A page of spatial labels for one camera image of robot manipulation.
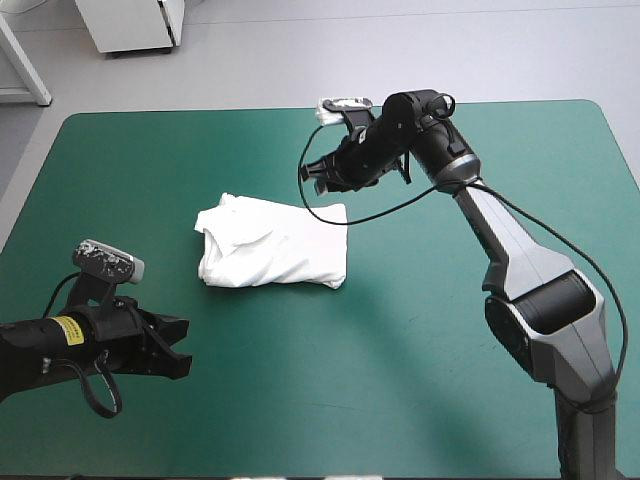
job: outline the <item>white cloth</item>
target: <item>white cloth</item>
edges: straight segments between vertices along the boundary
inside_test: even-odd
[[[334,222],[347,219],[342,204],[313,211]],[[223,193],[217,207],[198,214],[195,230],[204,234],[198,276],[207,285],[338,288],[347,275],[347,227],[322,223],[304,208]]]

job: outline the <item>green table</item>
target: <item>green table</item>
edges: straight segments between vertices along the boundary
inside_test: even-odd
[[[619,467],[640,474],[640,196],[606,120],[593,103],[570,101],[461,105],[455,122],[486,181],[594,255],[618,286],[632,334]],[[120,376],[125,409],[114,420],[93,414],[76,382],[9,397],[0,473],[558,475],[553,395],[486,326],[487,259],[449,197],[352,227],[337,291],[217,289],[197,278],[197,212],[225,191],[299,204],[296,162],[315,125],[307,109],[65,122],[0,255],[0,318],[37,317],[73,271],[73,247],[94,238],[145,260],[142,283],[122,292],[191,320],[176,349],[193,354],[193,368],[175,382]],[[309,158],[343,134],[323,131]],[[410,187],[388,175],[325,203],[346,203],[351,218],[376,212],[424,189],[413,175]]]

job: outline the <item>yellow sticker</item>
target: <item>yellow sticker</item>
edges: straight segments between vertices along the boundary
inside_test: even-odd
[[[67,345],[80,345],[84,343],[84,335],[78,322],[71,317],[51,317],[62,327],[64,336],[67,337]]]

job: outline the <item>black robot arm segment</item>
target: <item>black robot arm segment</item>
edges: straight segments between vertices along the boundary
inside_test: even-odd
[[[186,336],[189,322],[147,312],[135,299],[115,295],[119,284],[142,279],[140,260],[85,240],[75,249],[73,262],[80,273],[60,313],[0,324],[0,401],[78,378],[89,406],[111,418],[122,409],[112,373],[172,379],[189,374],[191,356],[171,349]],[[91,390],[87,376],[95,373],[110,390],[112,408],[100,404]]]
[[[326,184],[319,191],[358,190],[377,183],[410,151],[434,188],[452,194],[489,258],[482,288],[490,294],[491,331],[536,382],[556,392],[562,478],[618,480],[615,389],[624,347],[616,372],[604,299],[568,257],[538,244],[482,183],[480,160],[449,118],[454,105],[433,90],[392,95],[371,125],[354,129],[299,175]]]
[[[448,120],[455,110],[449,95],[434,90],[397,93],[384,102],[382,115],[375,120],[370,108],[343,111],[349,134],[335,151],[302,167],[302,179],[315,179],[316,192],[357,191],[375,185],[391,170],[406,172],[400,158],[409,151],[428,156],[430,176],[457,158],[473,155]],[[359,119],[368,117],[370,123],[353,121],[356,113]],[[424,167],[421,158],[416,158]]]

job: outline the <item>gray floor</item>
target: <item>gray floor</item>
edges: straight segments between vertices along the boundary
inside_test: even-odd
[[[0,105],[0,197],[9,185],[41,114],[42,108],[37,105]]]
[[[54,102],[0,199],[0,247],[77,112],[300,107],[338,95],[380,103],[417,88],[461,102],[587,98],[640,179],[640,2],[187,0],[179,49],[119,59],[95,50],[72,0],[8,21]],[[0,137],[3,158],[16,143]]]

